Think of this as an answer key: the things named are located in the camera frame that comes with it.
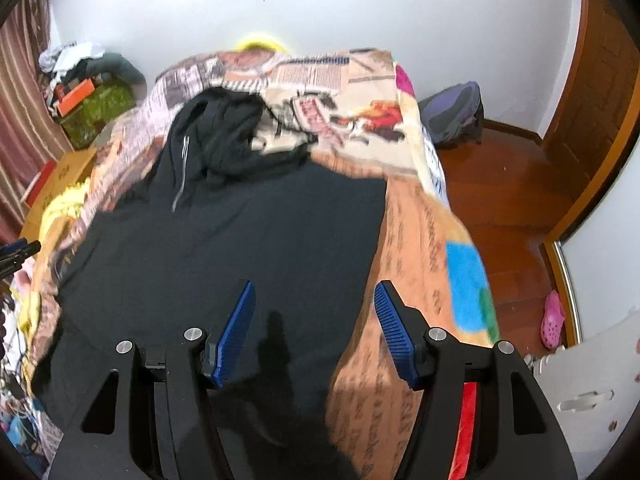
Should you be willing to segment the black zip hoodie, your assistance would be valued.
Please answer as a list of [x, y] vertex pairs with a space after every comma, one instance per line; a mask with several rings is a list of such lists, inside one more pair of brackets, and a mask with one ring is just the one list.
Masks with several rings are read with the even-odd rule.
[[386, 183], [264, 155], [260, 96], [210, 88], [187, 102], [149, 173], [92, 220], [66, 266], [62, 315], [32, 381], [58, 428], [119, 341], [145, 349], [208, 330], [235, 286], [256, 310], [230, 382], [207, 390], [224, 450], [249, 479], [352, 479], [326, 397], [361, 310]]

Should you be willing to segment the dark green clothes pile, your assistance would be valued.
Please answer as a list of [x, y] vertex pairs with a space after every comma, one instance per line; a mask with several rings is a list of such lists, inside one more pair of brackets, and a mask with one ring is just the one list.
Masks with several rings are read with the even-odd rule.
[[99, 58], [84, 58], [76, 66], [74, 78], [86, 79], [109, 74], [126, 84], [144, 84], [143, 74], [119, 53], [106, 52]]

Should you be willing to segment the yellow blanket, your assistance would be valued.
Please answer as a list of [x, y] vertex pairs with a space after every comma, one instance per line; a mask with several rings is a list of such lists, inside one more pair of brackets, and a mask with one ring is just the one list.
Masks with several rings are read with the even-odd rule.
[[67, 228], [79, 218], [90, 191], [90, 182], [91, 178], [88, 177], [68, 186], [61, 194], [55, 196], [43, 211], [38, 237], [40, 252], [27, 275], [28, 284], [17, 295], [21, 303], [17, 326], [29, 346], [36, 336], [41, 318], [41, 287], [47, 265]]

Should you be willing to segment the red tissue box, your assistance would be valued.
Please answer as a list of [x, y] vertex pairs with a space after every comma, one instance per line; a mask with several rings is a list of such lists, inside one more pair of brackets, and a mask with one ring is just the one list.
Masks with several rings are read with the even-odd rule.
[[44, 185], [48, 182], [52, 172], [55, 170], [56, 162], [54, 160], [48, 160], [40, 169], [38, 174], [32, 179], [26, 188], [25, 193], [21, 197], [21, 203], [25, 204], [28, 208], [32, 208], [36, 198], [42, 191]]

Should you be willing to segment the red striped curtain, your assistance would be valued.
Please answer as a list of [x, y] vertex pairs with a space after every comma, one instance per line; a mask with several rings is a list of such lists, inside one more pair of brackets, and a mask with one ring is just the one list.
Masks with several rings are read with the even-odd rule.
[[51, 39], [50, 0], [17, 0], [1, 25], [1, 240], [26, 216], [23, 195], [49, 160], [72, 149], [47, 110], [38, 56]]

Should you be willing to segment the pink croc shoe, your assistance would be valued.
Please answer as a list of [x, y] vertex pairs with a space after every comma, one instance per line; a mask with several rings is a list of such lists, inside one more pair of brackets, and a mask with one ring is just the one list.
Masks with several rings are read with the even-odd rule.
[[555, 350], [562, 342], [565, 312], [560, 295], [552, 290], [544, 300], [544, 314], [539, 326], [539, 335], [544, 348]]

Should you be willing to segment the orange shoe box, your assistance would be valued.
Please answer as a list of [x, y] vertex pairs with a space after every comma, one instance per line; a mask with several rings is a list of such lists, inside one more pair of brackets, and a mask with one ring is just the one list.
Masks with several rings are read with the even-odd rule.
[[75, 108], [90, 94], [93, 94], [96, 87], [91, 79], [84, 79], [79, 84], [67, 92], [62, 96], [61, 99], [58, 100], [58, 104], [56, 104], [56, 108], [58, 109], [58, 114], [61, 117], [64, 117]]

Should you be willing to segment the green patterned storage box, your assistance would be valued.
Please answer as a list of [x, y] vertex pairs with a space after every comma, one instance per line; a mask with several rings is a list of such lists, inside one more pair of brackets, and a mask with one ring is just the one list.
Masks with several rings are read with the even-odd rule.
[[103, 128], [134, 107], [128, 84], [111, 79], [101, 84], [58, 122], [75, 150], [83, 150]]

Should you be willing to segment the white plastic stool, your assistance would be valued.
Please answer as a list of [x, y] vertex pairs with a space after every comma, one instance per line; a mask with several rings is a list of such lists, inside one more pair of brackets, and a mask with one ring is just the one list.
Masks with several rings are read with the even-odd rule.
[[570, 348], [525, 363], [563, 431], [577, 477], [588, 478], [639, 401], [639, 312]]

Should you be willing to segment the purple grey backpack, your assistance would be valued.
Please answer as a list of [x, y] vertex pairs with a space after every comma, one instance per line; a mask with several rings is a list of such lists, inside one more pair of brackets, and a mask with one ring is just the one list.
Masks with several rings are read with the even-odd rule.
[[426, 133], [436, 148], [482, 142], [484, 103], [476, 81], [455, 84], [418, 103]]

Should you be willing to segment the newspaper print bed cover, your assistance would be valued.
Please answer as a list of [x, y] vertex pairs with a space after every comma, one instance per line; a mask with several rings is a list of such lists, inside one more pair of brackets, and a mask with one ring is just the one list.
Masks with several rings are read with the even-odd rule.
[[355, 478], [390, 478], [416, 420], [419, 395], [393, 373], [373, 312], [374, 284], [393, 281], [428, 320], [464, 341], [489, 346], [499, 336], [482, 260], [449, 209], [442, 166], [427, 146], [418, 104], [400, 74], [387, 52], [375, 50], [326, 58], [219, 52], [166, 70], [143, 103], [118, 118], [111, 154], [94, 170], [79, 218], [52, 252], [30, 386], [62, 315], [56, 299], [62, 273], [94, 217], [112, 210], [149, 173], [187, 102], [216, 87], [256, 94], [266, 111], [252, 141], [255, 151], [269, 155], [306, 145], [310, 159], [326, 169], [386, 183], [378, 248], [354, 331], [330, 382], [324, 421]]

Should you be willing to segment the brown wooden door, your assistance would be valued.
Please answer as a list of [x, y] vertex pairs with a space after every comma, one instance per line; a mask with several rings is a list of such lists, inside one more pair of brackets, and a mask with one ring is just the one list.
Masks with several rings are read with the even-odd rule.
[[608, 0], [580, 0], [576, 46], [542, 148], [573, 206], [547, 236], [564, 240], [623, 165], [639, 116], [639, 50]]

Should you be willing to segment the yellow pillow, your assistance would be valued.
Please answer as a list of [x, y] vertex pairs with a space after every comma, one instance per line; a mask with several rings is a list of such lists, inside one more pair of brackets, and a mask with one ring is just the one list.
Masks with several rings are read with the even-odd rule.
[[280, 52], [284, 54], [290, 54], [291, 51], [288, 50], [283, 44], [279, 44], [276, 40], [272, 40], [269, 38], [254, 38], [247, 39], [239, 42], [235, 47], [235, 50], [238, 51], [246, 51], [253, 49], [262, 49], [273, 52]]

